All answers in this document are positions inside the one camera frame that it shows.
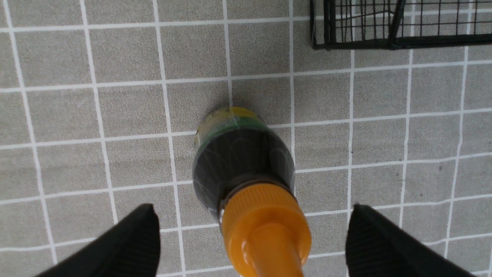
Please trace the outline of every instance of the wire basket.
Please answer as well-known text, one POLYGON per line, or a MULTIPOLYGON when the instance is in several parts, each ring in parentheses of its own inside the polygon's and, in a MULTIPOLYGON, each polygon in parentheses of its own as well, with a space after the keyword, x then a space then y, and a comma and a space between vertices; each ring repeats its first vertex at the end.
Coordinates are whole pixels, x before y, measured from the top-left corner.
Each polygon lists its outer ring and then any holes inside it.
POLYGON ((492 43, 492 0, 318 1, 322 2, 309 3, 313 49, 396 50, 492 43), (318 43, 321 36, 324 43, 318 43))

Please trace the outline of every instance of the white grout line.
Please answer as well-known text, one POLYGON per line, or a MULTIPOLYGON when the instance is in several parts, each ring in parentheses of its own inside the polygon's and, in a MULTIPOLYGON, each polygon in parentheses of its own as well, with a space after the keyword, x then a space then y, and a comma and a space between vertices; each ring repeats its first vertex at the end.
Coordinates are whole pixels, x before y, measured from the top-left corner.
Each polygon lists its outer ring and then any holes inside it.
POLYGON ((296 92, 294 89, 294 1, 289 0, 289 85, 290 85, 290 155, 296 167, 296 92))
MULTIPOLYGON (((171 112, 169 110, 169 100, 167 97, 167 85, 166 85, 166 71, 164 67, 164 54, 162 52, 162 40, 160 36, 160 26, 159 26, 159 11, 157 6, 157 0, 152 0, 154 7, 154 20, 155 20, 155 32, 157 39, 157 50, 159 53, 159 66, 160 66, 160 78, 162 84, 162 97, 164 98, 164 110, 166 113, 166 127, 167 132, 172 133, 171 131, 171 112)), ((178 185, 176 178, 176 164, 174 161, 174 148, 173 148, 173 137, 168 136, 169 138, 169 158, 171 160, 171 173, 173 177, 173 190, 174 190, 174 205, 176 209, 176 223, 178 229, 178 241, 180 245, 180 259, 181 259, 181 271, 183 272, 183 277, 186 276, 186 268, 185 268, 185 253, 183 246, 183 232, 181 228, 181 213, 180 213, 180 202, 178 197, 178 185)))
POLYGON ((87 23, 87 12, 86 12, 86 4, 85 0, 80 0, 80 10, 82 13, 82 22, 84 24, 84 34, 86 38, 86 47, 87 47, 87 56, 89 60, 89 70, 91 72, 91 81, 92 81, 92 89, 94 92, 94 103, 95 103, 95 112, 97 115, 97 124, 99 126, 99 136, 101 138, 101 147, 102 147, 102 156, 104 159, 104 169, 106 171, 106 183, 108 185, 108 194, 109 194, 109 201, 111 203, 111 213, 113 215, 113 223, 117 224, 118 223, 118 215, 116 213, 116 204, 115 204, 115 197, 113 194, 113 185, 111 182, 111 172, 109 168, 109 159, 108 159, 108 153, 106 151, 106 141, 104 139, 104 127, 103 127, 103 122, 102 122, 102 115, 101 115, 101 106, 99 104, 99 91, 96 85, 96 77, 95 77, 95 68, 94 68, 94 59, 92 57, 92 46, 91 46, 91 37, 89 35, 89 28, 87 28, 88 23, 87 23))
POLYGON ((222 0, 224 15, 225 62, 227 68, 227 88, 229 90, 229 107, 232 107, 231 53, 229 48, 229 24, 227 23, 227 0, 222 0))
MULTIPOLYGON (((469 155, 461 155, 458 159, 469 159, 476 157, 484 157, 491 156, 492 152, 485 153, 477 153, 477 154, 469 154, 469 155)), ((443 159, 435 159, 435 160, 407 160, 407 164, 433 164, 433 163, 442 163, 447 161, 454 161, 457 157, 448 157, 443 159)), ((380 166, 393 166, 393 165, 402 165, 404 161, 390 161, 390 162, 381 162, 381 163, 373 163, 373 164, 361 164, 361 165, 352 165, 352 169, 356 168, 371 168, 371 167, 380 167, 380 166)), ((334 170, 344 170, 348 169, 348 166, 338 166, 338 167, 326 167, 326 168, 313 168, 313 169, 299 169, 296 170, 296 173, 310 173, 310 172, 323 172, 323 171, 334 171, 334 170)))
MULTIPOLYGON (((415 35, 415 30, 413 24, 415 24, 415 0, 412 0, 412 17, 410 23, 410 36, 415 35)), ((400 218, 398 221, 398 226, 401 228, 403 226, 403 203, 405 202, 405 191, 406 191, 406 168, 408 164, 408 140, 410 137, 410 103, 412 94, 412 65, 413 65, 413 49, 408 51, 408 80, 406 88, 406 117, 405 117, 405 141, 403 143, 403 169, 401 173, 401 195, 400 195, 400 218)))
MULTIPOLYGON (((456 14, 457 10, 442 10, 441 14, 456 14)), ((467 13, 467 11, 460 10, 460 13, 467 13)), ((478 9, 477 13, 490 13, 492 9, 478 9)), ((437 15, 439 11, 424 11, 423 15, 437 15)), ((360 16, 358 13, 353 13, 354 16, 360 16)), ((420 16, 420 12, 405 12, 404 16, 420 16)), ((382 17, 383 13, 376 14, 376 17, 382 17)), ((287 22, 291 17, 274 17, 274 18, 251 18, 251 19, 225 19, 225 20, 198 20, 198 21, 168 21, 168 22, 141 22, 141 23, 116 23, 116 24, 90 24, 87 26, 89 30, 95 29, 120 29, 120 28, 151 28, 155 26, 194 26, 194 25, 223 25, 223 24, 245 24, 245 23, 267 23, 267 22, 287 22)), ((307 21, 309 16, 295 16, 292 17, 294 21, 307 21)), ((322 15, 316 16, 316 20, 323 20, 322 15)), ((41 26, 41 27, 13 27, 14 33, 20 32, 49 32, 49 31, 75 31, 84 30, 84 25, 64 25, 64 26, 41 26)), ((0 28, 0 33, 8 33, 9 28, 0 28)))
POLYGON ((321 258, 321 257, 331 257, 331 256, 340 256, 340 255, 345 255, 345 251, 332 252, 332 253, 323 253, 323 254, 311 254, 311 255, 309 255, 308 259, 315 259, 315 258, 321 258))
MULTIPOLYGON (((492 156, 492 152, 485 152, 485 153, 477 153, 477 154, 469 154, 469 155, 461 155, 459 159, 469 159, 469 158, 475 158, 475 157, 485 157, 485 156, 492 156)), ((453 161, 456 160, 456 157, 449 157, 449 158, 444 158, 444 159, 438 159, 438 160, 411 160, 407 161, 408 164, 424 164, 424 163, 442 163, 446 161, 453 161)), ((376 163, 376 164, 364 164, 364 165, 352 165, 352 168, 369 168, 369 167, 379 167, 379 166, 388 166, 388 165, 402 165, 402 161, 393 161, 393 162, 383 162, 383 163, 376 163)), ((340 167, 331 167, 331 168, 317 168, 317 169, 307 169, 307 170, 296 170, 296 173, 309 173, 309 172, 322 172, 322 171, 334 171, 334 170, 346 170, 348 169, 348 166, 340 166, 340 167)), ((184 184, 192 184, 192 180, 186 180, 186 181, 176 181, 176 182, 167 182, 167 183, 156 183, 156 184, 143 184, 143 185, 132 185, 132 186, 124 186, 124 187, 114 187, 112 188, 113 191, 123 191, 123 190, 134 190, 134 189, 144 189, 144 188, 154 188, 154 187, 164 187, 164 186, 174 186, 174 185, 184 185, 184 184)), ((46 194, 44 195, 45 199, 49 198, 56 198, 56 197, 64 197, 64 196, 74 196, 74 195, 84 195, 84 194, 95 194, 95 193, 104 193, 108 192, 109 189, 93 189, 93 190, 83 190, 83 191, 68 191, 68 192, 59 192, 59 193, 53 193, 53 194, 46 194)), ((484 194, 484 195, 478 195, 478 196, 466 196, 462 198, 454 198, 454 200, 462 199, 477 199, 477 198, 483 198, 483 197, 492 197, 492 194, 484 194)), ((0 205, 7 205, 7 204, 13 204, 13 203, 22 203, 22 202, 30 202, 30 201, 36 201, 40 200, 39 196, 32 196, 32 197, 24 197, 24 198, 17 198, 17 199, 7 199, 7 200, 0 200, 0 205)), ((446 203, 447 201, 444 202, 429 202, 429 203, 446 203)))
MULTIPOLYGON (((481 194, 481 195, 473 195, 473 196, 456 197, 453 199, 453 201, 456 202, 456 201, 482 199, 482 198, 490 198, 490 197, 492 197, 492 194, 481 194)), ((403 204, 390 204, 390 205, 382 205, 382 206, 373 206, 372 208, 379 210, 379 209, 386 209, 386 208, 400 208, 401 206, 403 207, 438 206, 449 202, 451 202, 451 199, 445 199, 439 202, 414 202, 414 203, 403 203, 403 204)), ((319 216, 319 215, 327 215, 327 214, 338 214, 338 213, 346 213, 352 210, 353 209, 340 209, 340 210, 307 212, 304 214, 304 216, 309 217, 309 216, 319 216)))
MULTIPOLYGON (((468 61, 468 65, 483 65, 492 64, 492 60, 482 61, 468 61)), ((463 66, 464 62, 446 62, 446 63, 429 63, 429 64, 412 64, 410 65, 397 65, 397 66, 380 66, 380 67, 363 67, 355 69, 331 69, 331 70, 317 70, 317 71, 304 71, 294 72, 294 76, 308 76, 308 75, 322 75, 322 74, 336 74, 336 73, 349 73, 352 70, 355 72, 364 71, 379 71, 379 70, 392 70, 392 69, 407 69, 407 68, 429 68, 429 67, 449 67, 449 66, 463 66)), ((291 73, 272 73, 272 74, 258 74, 258 75, 238 75, 231 76, 231 80, 249 80, 249 79, 261 79, 261 78, 279 78, 289 77, 291 73)), ((190 82, 214 82, 214 81, 227 81, 228 77, 209 77, 209 78, 189 78, 189 79, 169 79, 165 80, 166 84, 174 83, 190 83, 190 82)), ((161 84, 161 80, 149 80, 149 81, 126 81, 126 82, 110 82, 110 83, 97 83, 97 87, 115 87, 115 86, 137 86, 137 85, 156 85, 161 84)), ((53 85, 53 86, 40 86, 40 87, 26 87, 26 92, 30 91, 50 91, 50 90, 68 90, 68 89, 82 89, 92 88, 93 84, 73 84, 73 85, 53 85)), ((13 93, 20 92, 20 88, 0 88, 0 93, 13 93)))
MULTIPOLYGON (((355 68, 355 50, 350 50, 350 67, 355 68)), ((354 137, 354 78, 355 71, 350 72, 350 91, 349 91, 349 136, 348 136, 348 165, 347 165, 347 224, 350 222, 352 214, 352 141, 354 137)))
POLYGON ((19 60, 19 52, 17 51, 17 42, 15 39, 14 31, 13 31, 12 18, 10 16, 10 8, 8 6, 7 0, 3 0, 3 8, 5 10, 5 19, 7 21, 9 34, 10 34, 10 41, 12 43, 12 52, 13 52, 13 56, 14 56, 15 70, 17 73, 17 79, 19 81, 19 86, 21 89, 22 100, 23 100, 23 104, 24 104, 24 112, 26 114, 26 122, 27 122, 27 126, 28 126, 29 137, 31 140, 32 155, 34 158, 34 165, 36 167, 37 189, 39 191, 39 199, 41 201, 41 209, 43 210, 44 224, 46 227, 46 235, 48 237, 49 248, 51 250, 51 257, 53 259, 53 263, 57 264, 58 258, 57 258, 57 253, 55 251, 53 234, 51 232, 50 218, 48 216, 48 207, 46 205, 46 199, 44 197, 43 180, 41 177, 41 165, 39 163, 39 157, 37 155, 37 147, 35 145, 36 144, 36 138, 34 137, 34 127, 32 125, 31 113, 29 110, 29 102, 28 102, 28 97, 27 97, 27 93, 25 90, 24 77, 22 75, 21 63, 19 60))
MULTIPOLYGON (((205 225, 195 225, 195 226, 185 226, 182 229, 183 230, 193 230, 193 229, 203 229, 203 228, 215 228, 218 227, 218 224, 205 224, 205 225)), ((178 228, 169 228, 169 229, 161 229, 160 233, 169 233, 169 232, 177 232, 178 228)), ((475 235, 466 235, 466 236, 458 236, 458 237, 452 237, 452 238, 444 238, 440 239, 434 242, 421 242, 424 245, 435 245, 439 244, 442 242, 446 241, 459 241, 459 240, 466 240, 466 239, 477 239, 477 238, 487 238, 487 237, 492 237, 492 233, 482 233, 482 234, 475 234, 475 235)), ((72 244, 78 244, 78 243, 86 243, 86 242, 92 242, 96 238, 86 238, 86 239, 79 239, 79 240, 73 240, 73 241, 66 241, 66 242, 58 242, 54 243, 55 247, 60 247, 60 246, 66 246, 66 245, 72 245, 72 244)), ((0 248, 0 252, 8 252, 8 251, 17 251, 17 252, 26 252, 26 251, 37 251, 37 250, 42 250, 42 249, 49 249, 51 247, 50 244, 46 245, 40 245, 40 246, 31 246, 31 247, 3 247, 0 248)), ((335 256, 335 255, 340 255, 344 254, 344 252, 328 252, 328 253, 322 253, 322 254, 314 254, 310 255, 309 258, 317 258, 317 257, 326 257, 326 256, 335 256)))
MULTIPOLYGON (((355 14, 356 0, 350 0, 352 7, 350 9, 350 17, 355 14)), ((350 20, 352 26, 355 25, 355 19, 350 20)), ((355 37, 355 28, 352 27, 351 36, 355 37)), ((355 50, 350 50, 350 88, 349 88, 349 135, 348 135, 348 163, 347 163, 347 227, 350 223, 352 215, 352 141, 354 137, 354 79, 355 79, 355 50)))
MULTIPOLYGON (((471 20, 471 11, 473 9, 473 0, 470 0, 468 4, 468 21, 471 20)), ((466 26, 466 34, 470 34, 471 24, 468 23, 466 26)), ((455 162, 455 172, 453 176, 453 186, 451 187, 451 199, 449 203, 449 215, 448 215, 448 224, 446 229, 446 245, 444 247, 444 258, 448 257, 448 249, 449 249, 449 235, 451 232, 451 220, 453 217, 453 202, 455 197, 455 188, 456 188, 456 180, 458 178, 458 166, 460 163, 460 150, 461 145, 463 144, 463 118, 464 118, 464 97, 466 92, 466 71, 467 71, 467 63, 468 63, 468 46, 464 48, 464 64, 463 64, 463 76, 461 80, 461 102, 460 102, 460 142, 458 143, 458 147, 456 150, 456 162, 455 162)))
POLYGON ((424 245, 434 245, 434 244, 439 244, 442 242, 446 241, 458 241, 458 240, 466 240, 466 239, 477 239, 477 238, 486 238, 486 237, 492 237, 492 233, 484 233, 484 234, 476 234, 476 235, 467 235, 467 236, 459 236, 459 237, 453 237, 453 238, 444 238, 438 241, 434 242, 423 242, 422 244, 424 245))
POLYGON ((480 271, 474 271, 470 272, 472 275, 481 275, 481 274, 488 274, 490 275, 490 272, 488 270, 480 270, 480 271))
POLYGON ((179 276, 179 275, 185 275, 185 274, 215 272, 215 271, 232 269, 232 268, 233 268, 232 266, 223 266, 223 267, 206 268, 206 269, 198 269, 198 270, 188 270, 188 271, 183 271, 183 272, 157 274, 156 277, 173 277, 173 276, 179 276))
MULTIPOLYGON (((425 112, 425 113, 414 113, 410 114, 409 117, 426 117, 426 116, 445 116, 445 115, 459 115, 461 113, 479 113, 479 112, 491 112, 491 108, 480 108, 480 109, 470 109, 470 110, 457 110, 457 111, 447 111, 447 112, 425 112)), ((315 125, 328 125, 328 124, 340 124, 340 123, 350 123, 350 122, 366 122, 366 121, 377 121, 377 120, 390 120, 390 119, 402 119, 406 118, 408 115, 388 115, 388 116, 377 116, 377 117, 361 117, 353 119, 337 119, 337 120, 326 120, 326 121, 314 121, 314 122, 299 122, 299 123, 287 123, 287 124, 273 124, 268 125, 269 128, 291 128, 294 127, 305 127, 305 126, 315 126, 315 125)), ((58 140, 58 141, 46 141, 46 142, 36 142, 34 145, 40 146, 55 146, 55 145, 68 145, 68 144, 79 144, 79 143, 93 143, 102 141, 118 141, 118 140, 130 140, 130 139, 152 139, 152 138, 167 138, 167 137, 177 137, 177 136, 190 136, 194 135, 196 131, 186 131, 186 132, 169 132, 169 133, 159 133, 159 134, 145 134, 145 135, 134 135, 134 136, 123 136, 123 137, 104 137, 104 138, 86 138, 86 139, 72 139, 72 140, 58 140)), ((8 144, 0 145, 0 150, 9 150, 16 148, 28 148, 32 147, 32 143, 22 143, 22 144, 8 144)))

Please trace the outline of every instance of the orange nozzle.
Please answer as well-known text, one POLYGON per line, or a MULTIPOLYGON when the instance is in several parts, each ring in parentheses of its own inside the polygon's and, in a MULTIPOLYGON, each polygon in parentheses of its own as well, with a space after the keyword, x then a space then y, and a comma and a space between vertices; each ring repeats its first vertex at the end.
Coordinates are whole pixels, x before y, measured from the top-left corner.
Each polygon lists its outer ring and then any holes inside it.
POLYGON ((255 184, 236 193, 224 209, 222 233, 242 276, 303 276, 311 234, 297 201, 282 187, 255 184))

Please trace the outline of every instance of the gray tile floor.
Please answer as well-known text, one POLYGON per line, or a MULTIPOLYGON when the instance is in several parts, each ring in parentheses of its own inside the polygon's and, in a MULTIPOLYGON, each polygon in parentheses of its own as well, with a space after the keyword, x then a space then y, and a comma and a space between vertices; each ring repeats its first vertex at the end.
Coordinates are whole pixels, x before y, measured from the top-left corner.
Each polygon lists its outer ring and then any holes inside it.
POLYGON ((151 202, 159 276, 236 277, 190 181, 198 122, 236 104, 295 155, 307 277, 345 276, 355 202, 490 277, 492 47, 316 52, 307 20, 306 0, 3 0, 0 275, 151 202))

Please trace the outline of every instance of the bottle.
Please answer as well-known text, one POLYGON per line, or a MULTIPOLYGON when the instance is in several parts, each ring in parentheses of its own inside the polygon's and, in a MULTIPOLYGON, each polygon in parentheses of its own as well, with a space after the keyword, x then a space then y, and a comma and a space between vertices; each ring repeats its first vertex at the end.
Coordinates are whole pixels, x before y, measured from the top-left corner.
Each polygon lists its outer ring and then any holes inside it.
POLYGON ((227 255, 244 277, 301 277, 311 247, 294 197, 294 162, 252 111, 206 117, 195 137, 193 185, 219 223, 227 255))

